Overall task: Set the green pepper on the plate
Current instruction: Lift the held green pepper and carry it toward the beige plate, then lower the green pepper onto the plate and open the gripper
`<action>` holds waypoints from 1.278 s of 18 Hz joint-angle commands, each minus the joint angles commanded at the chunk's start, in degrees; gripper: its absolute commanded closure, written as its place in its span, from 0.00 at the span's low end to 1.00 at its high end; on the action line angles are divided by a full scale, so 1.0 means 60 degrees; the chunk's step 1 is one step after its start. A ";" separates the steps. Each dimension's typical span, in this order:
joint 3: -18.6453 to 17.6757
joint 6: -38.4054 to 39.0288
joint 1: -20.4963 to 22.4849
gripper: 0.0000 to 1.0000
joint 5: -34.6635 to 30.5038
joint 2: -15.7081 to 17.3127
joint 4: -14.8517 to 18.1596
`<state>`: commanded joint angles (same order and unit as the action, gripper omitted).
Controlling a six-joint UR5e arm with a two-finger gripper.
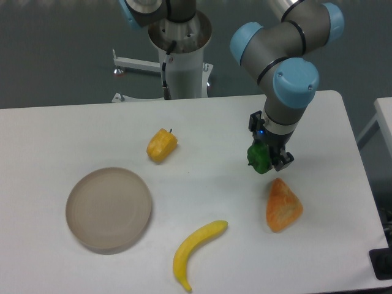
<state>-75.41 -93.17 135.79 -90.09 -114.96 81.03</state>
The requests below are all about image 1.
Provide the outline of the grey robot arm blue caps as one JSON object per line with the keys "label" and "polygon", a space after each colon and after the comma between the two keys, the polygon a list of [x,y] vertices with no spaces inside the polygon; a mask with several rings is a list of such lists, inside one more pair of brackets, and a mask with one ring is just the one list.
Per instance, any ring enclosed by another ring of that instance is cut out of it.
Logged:
{"label": "grey robot arm blue caps", "polygon": [[[121,1],[125,19],[148,28],[159,52],[164,99],[202,95],[203,50],[211,23],[195,1]],[[230,41],[236,62],[266,95],[262,110],[251,114],[253,142],[248,164],[260,174],[282,170],[293,162],[285,146],[319,86],[316,67],[303,56],[340,38],[344,16],[331,3],[270,1],[280,20],[272,28],[249,22]]]}

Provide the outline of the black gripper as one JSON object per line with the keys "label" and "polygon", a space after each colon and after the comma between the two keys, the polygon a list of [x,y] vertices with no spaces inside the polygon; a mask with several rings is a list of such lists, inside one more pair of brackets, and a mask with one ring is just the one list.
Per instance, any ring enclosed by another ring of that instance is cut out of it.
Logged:
{"label": "black gripper", "polygon": [[282,125],[274,122],[265,111],[257,111],[250,115],[249,131],[253,144],[266,144],[272,149],[271,164],[275,171],[287,168],[294,157],[285,150],[285,145],[292,136],[295,125]]}

